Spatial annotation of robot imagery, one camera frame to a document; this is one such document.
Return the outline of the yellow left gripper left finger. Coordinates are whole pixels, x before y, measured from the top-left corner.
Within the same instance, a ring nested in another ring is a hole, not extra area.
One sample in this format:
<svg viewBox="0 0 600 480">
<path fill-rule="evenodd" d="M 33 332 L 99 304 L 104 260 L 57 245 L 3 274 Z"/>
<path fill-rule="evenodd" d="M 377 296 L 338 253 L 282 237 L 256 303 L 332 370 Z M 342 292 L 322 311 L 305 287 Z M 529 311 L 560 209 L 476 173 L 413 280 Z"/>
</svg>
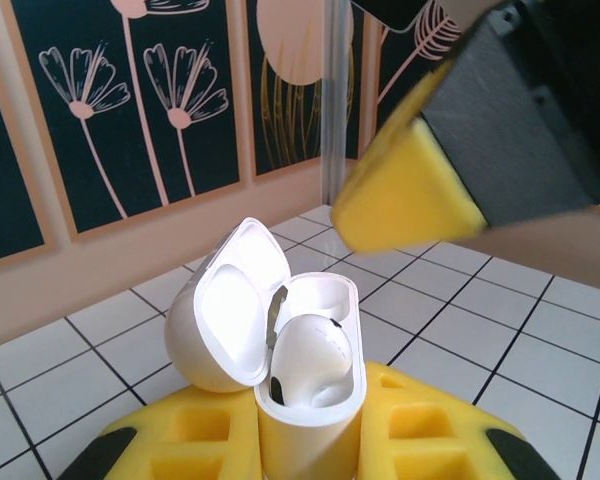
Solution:
<svg viewBox="0 0 600 480">
<path fill-rule="evenodd" d="M 108 425 L 58 480 L 263 480 L 254 393 L 185 387 Z"/>
</svg>

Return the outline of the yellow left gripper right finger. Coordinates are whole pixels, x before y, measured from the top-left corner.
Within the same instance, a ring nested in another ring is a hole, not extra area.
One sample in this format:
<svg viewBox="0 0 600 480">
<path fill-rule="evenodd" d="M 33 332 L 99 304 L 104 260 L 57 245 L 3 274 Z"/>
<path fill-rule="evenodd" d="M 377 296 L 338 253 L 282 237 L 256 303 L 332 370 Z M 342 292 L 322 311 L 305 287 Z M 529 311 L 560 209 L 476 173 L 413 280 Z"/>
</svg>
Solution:
<svg viewBox="0 0 600 480">
<path fill-rule="evenodd" d="M 507 422 L 388 366 L 366 375 L 357 480 L 555 480 Z"/>
</svg>

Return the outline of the white earbud charging case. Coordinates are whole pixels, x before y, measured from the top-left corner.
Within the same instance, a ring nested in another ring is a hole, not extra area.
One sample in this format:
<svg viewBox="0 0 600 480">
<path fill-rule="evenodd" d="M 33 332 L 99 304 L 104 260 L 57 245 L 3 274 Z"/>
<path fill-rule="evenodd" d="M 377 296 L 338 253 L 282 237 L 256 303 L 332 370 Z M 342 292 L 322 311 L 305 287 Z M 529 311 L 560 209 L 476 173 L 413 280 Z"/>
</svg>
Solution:
<svg viewBox="0 0 600 480">
<path fill-rule="evenodd" d="M 340 323 L 353 362 L 309 407 L 290 408 L 271 399 L 270 364 L 280 330 L 303 314 Z M 367 382 L 352 280 L 330 272 L 293 274 L 271 232 L 249 217 L 178 293 L 164 339 L 174 367 L 194 386 L 254 393 L 266 480 L 355 480 Z"/>
</svg>

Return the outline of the white wireless earbud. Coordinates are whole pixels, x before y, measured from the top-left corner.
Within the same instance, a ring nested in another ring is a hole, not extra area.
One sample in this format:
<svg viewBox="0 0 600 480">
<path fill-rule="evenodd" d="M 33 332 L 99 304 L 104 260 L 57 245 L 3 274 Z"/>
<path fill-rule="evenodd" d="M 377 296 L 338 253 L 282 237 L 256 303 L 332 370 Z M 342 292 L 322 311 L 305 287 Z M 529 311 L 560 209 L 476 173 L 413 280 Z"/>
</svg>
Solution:
<svg viewBox="0 0 600 480">
<path fill-rule="evenodd" d="M 317 314 L 289 320 L 280 330 L 270 364 L 270 396 L 282 406 L 309 407 L 352 366 L 351 343 L 337 321 Z"/>
</svg>

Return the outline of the dark panel feathers gold oval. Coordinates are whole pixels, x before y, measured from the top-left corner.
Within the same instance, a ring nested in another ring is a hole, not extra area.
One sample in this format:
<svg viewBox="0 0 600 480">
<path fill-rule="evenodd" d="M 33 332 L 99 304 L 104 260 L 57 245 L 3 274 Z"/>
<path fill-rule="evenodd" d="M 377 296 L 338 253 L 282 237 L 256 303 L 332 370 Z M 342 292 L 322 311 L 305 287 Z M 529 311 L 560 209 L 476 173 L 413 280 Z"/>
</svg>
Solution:
<svg viewBox="0 0 600 480">
<path fill-rule="evenodd" d="M 462 29 L 441 4 L 429 0 L 404 33 L 382 28 L 376 95 L 376 127 L 381 128 L 397 103 L 428 72 L 436 69 Z"/>
</svg>

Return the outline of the dark panel peach disc grass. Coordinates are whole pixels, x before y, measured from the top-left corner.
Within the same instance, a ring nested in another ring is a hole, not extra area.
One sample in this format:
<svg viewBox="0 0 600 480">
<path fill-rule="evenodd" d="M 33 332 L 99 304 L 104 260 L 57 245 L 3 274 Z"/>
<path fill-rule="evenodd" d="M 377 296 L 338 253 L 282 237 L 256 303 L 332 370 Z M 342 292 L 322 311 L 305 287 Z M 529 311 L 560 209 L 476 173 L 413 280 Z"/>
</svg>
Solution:
<svg viewBox="0 0 600 480">
<path fill-rule="evenodd" d="M 325 0 L 246 0 L 258 177 L 321 155 Z"/>
</svg>

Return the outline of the aluminium corner post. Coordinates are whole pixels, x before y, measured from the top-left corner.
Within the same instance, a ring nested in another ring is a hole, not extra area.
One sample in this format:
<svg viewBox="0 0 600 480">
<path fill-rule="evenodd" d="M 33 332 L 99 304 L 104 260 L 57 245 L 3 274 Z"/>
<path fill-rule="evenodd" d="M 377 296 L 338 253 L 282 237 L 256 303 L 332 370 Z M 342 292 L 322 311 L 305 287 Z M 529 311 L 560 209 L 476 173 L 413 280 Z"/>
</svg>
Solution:
<svg viewBox="0 0 600 480">
<path fill-rule="evenodd" d="M 320 148 L 322 201 L 330 206 L 345 177 L 352 18 L 350 0 L 324 0 Z"/>
</svg>

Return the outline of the dark wall panel three flowers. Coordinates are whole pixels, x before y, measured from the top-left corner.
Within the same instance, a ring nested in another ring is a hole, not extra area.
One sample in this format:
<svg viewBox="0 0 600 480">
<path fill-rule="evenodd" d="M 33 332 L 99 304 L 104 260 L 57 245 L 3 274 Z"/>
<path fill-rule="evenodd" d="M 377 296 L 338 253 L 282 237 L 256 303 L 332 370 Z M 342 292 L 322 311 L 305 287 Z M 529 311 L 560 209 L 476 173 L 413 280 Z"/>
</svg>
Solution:
<svg viewBox="0 0 600 480">
<path fill-rule="evenodd" d="M 243 186 L 227 0 L 0 0 L 78 241 Z"/>
</svg>

